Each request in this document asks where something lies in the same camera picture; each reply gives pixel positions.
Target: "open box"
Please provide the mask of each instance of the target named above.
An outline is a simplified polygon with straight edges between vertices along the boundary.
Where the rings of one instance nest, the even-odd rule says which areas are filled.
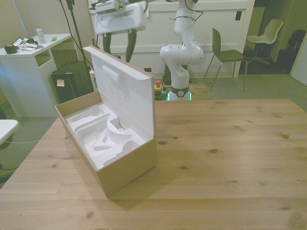
[[[59,117],[110,196],[157,164],[153,77],[93,46],[98,91],[59,104]]]

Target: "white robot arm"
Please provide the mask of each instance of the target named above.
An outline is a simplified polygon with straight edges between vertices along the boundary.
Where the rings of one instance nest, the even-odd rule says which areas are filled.
[[[203,50],[197,45],[194,38],[195,2],[193,0],[167,1],[179,2],[175,19],[175,34],[183,41],[181,45],[163,46],[160,51],[162,61],[171,72],[172,85],[169,99],[190,100],[189,73],[181,65],[199,64],[203,57]],[[129,43],[126,60],[130,60],[136,40],[136,31],[146,28],[146,4],[140,1],[130,3],[118,0],[95,3],[95,32],[104,36],[104,50],[106,52],[110,52],[111,34],[128,32]]]

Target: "green chair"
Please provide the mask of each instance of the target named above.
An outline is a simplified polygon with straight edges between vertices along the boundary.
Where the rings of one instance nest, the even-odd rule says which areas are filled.
[[[220,36],[220,33],[216,29],[214,29],[214,28],[212,28],[212,31],[213,31],[212,50],[213,50],[214,55],[213,55],[213,57],[211,59],[211,62],[209,64],[209,66],[208,66],[206,74],[205,74],[205,76],[203,78],[206,77],[206,75],[208,73],[208,70],[210,68],[210,65],[211,65],[211,63],[213,61],[214,56],[216,56],[222,63],[220,65],[220,67],[219,67],[219,70],[216,73],[216,76],[214,78],[214,81],[213,81],[213,84],[211,86],[210,91],[212,91],[212,88],[213,88],[214,83],[216,81],[217,75],[219,74],[220,69],[221,69],[221,67],[222,67],[224,62],[230,62],[230,61],[235,62],[235,64],[234,64],[234,72],[232,74],[232,77],[234,77],[236,62],[237,61],[244,61],[245,62],[245,75],[244,75],[244,83],[243,83],[243,92],[245,92],[245,78],[246,78],[246,73],[247,73],[247,69],[248,69],[248,60],[247,60],[247,58],[242,53],[240,53],[239,51],[234,50],[234,49],[227,50],[227,51],[221,51],[221,36]]]

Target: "door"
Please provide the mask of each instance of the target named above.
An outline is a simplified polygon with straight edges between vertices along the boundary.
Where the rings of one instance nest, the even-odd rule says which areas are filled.
[[[307,36],[305,36],[300,47],[294,65],[291,70],[291,76],[307,86]]]

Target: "plastic bottle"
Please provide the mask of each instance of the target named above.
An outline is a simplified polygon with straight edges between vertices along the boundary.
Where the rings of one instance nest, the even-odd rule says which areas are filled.
[[[37,32],[40,43],[41,44],[47,43],[42,29],[39,28],[39,25],[37,25],[36,27],[37,27],[36,32]]]

